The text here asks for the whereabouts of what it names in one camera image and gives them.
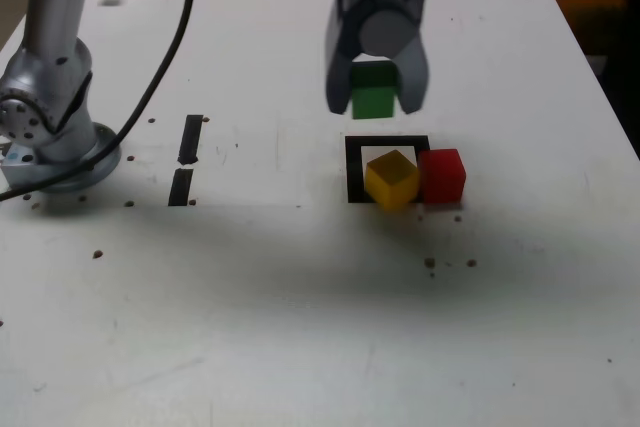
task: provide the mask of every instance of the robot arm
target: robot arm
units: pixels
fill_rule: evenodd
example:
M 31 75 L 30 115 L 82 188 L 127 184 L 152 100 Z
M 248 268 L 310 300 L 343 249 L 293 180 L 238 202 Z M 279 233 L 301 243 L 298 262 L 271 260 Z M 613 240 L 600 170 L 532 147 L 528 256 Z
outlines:
M 115 135 L 87 110 L 91 55 L 78 39 L 84 0 L 29 0 L 24 38 L 0 78 L 0 132 L 13 142 L 2 162 L 11 187 L 67 172 Z M 106 177 L 119 151 L 51 191 Z
M 335 0 L 326 39 L 329 110 L 344 114 L 351 99 L 356 57 L 386 57 L 397 70 L 398 100 L 405 113 L 420 110 L 429 69 L 420 38 L 424 0 Z

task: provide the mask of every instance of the table surface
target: table surface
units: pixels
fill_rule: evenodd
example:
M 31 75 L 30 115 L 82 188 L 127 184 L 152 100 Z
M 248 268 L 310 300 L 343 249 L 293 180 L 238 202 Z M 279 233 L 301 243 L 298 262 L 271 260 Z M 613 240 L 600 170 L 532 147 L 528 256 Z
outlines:
M 427 0 L 425 106 L 380 121 L 326 108 L 331 2 L 195 0 L 135 160 L 0 205 L 0 425 L 638 425 L 640 168 L 554 0 Z M 182 3 L 87 0 L 96 121 Z M 358 134 L 459 149 L 462 210 L 347 204 Z

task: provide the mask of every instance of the black tape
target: black tape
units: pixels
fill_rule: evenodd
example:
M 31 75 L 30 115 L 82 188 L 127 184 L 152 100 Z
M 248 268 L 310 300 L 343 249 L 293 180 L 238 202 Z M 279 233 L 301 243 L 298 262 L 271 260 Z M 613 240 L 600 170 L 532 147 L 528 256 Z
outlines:
M 198 143 L 200 142 L 203 118 L 202 115 L 187 115 L 178 155 L 180 165 L 191 165 L 198 161 Z
M 189 203 L 193 169 L 176 169 L 169 194 L 169 207 L 184 207 Z
M 391 136 L 352 136 L 344 138 L 347 161 L 347 196 L 350 204 L 371 204 L 375 201 L 364 190 L 364 172 L 362 170 L 362 147 L 413 147 L 416 161 L 420 152 L 429 150 L 429 138 L 426 135 Z M 422 192 L 413 202 L 421 202 Z

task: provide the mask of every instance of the black cable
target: black cable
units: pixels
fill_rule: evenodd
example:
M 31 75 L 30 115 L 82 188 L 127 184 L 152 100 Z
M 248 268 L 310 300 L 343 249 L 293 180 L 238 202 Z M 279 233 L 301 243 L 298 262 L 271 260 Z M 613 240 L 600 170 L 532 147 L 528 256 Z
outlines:
M 94 155 L 90 159 L 84 161 L 80 165 L 74 167 L 73 169 L 67 172 L 64 172 L 59 175 L 55 175 L 49 179 L 42 180 L 40 182 L 36 182 L 31 185 L 26 185 L 24 187 L 11 189 L 7 192 L 4 192 L 3 194 L 0 194 L 0 202 L 13 199 L 15 197 L 19 197 L 21 195 L 28 194 L 36 190 L 46 189 L 47 187 L 51 187 L 52 185 L 57 184 L 58 182 L 63 182 L 75 175 L 86 172 L 87 170 L 90 170 L 98 162 L 105 159 L 110 153 L 112 153 L 115 149 L 118 148 L 118 146 L 122 143 L 125 137 L 129 135 L 129 132 L 131 132 L 131 129 L 136 124 L 138 119 L 140 119 L 140 116 L 144 112 L 144 109 L 147 107 L 147 104 L 149 103 L 149 101 L 151 100 L 151 97 L 153 96 L 154 92 L 158 88 L 158 85 L 160 85 L 160 82 L 162 81 L 164 74 L 166 74 L 167 70 L 169 69 L 171 62 L 173 61 L 173 58 L 175 57 L 176 52 L 180 47 L 180 43 L 182 42 L 184 33 L 187 30 L 189 18 L 191 17 L 192 7 L 193 7 L 193 0 L 184 0 L 184 8 L 182 9 L 182 15 L 180 16 L 180 22 L 178 23 L 178 29 L 176 30 L 176 33 L 173 37 L 173 41 L 171 42 L 171 45 L 169 46 L 169 50 L 164 56 L 164 59 L 162 59 L 162 62 L 160 63 L 160 66 L 158 67 L 158 70 L 156 71 L 155 75 L 151 79 L 151 82 L 149 83 L 147 90 L 145 90 L 144 94 L 142 94 L 142 97 L 140 98 L 140 102 L 138 102 L 138 105 L 134 109 L 133 113 L 131 114 L 129 119 L 125 122 L 120 132 L 118 132 L 118 134 L 113 138 L 113 140 L 109 142 L 107 146 L 104 149 L 102 149 L 100 152 L 98 152 L 96 155 Z

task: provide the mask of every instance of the black square outline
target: black square outline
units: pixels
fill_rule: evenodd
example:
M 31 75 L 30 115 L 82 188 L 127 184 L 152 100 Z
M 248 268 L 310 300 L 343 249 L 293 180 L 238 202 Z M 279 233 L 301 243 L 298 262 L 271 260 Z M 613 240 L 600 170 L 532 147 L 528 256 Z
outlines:
M 362 147 L 413 147 L 416 161 L 420 152 L 429 151 L 426 135 L 346 135 L 344 137 L 347 161 L 347 198 L 350 204 L 373 204 L 375 201 L 364 190 Z M 422 202 L 422 189 L 412 203 Z

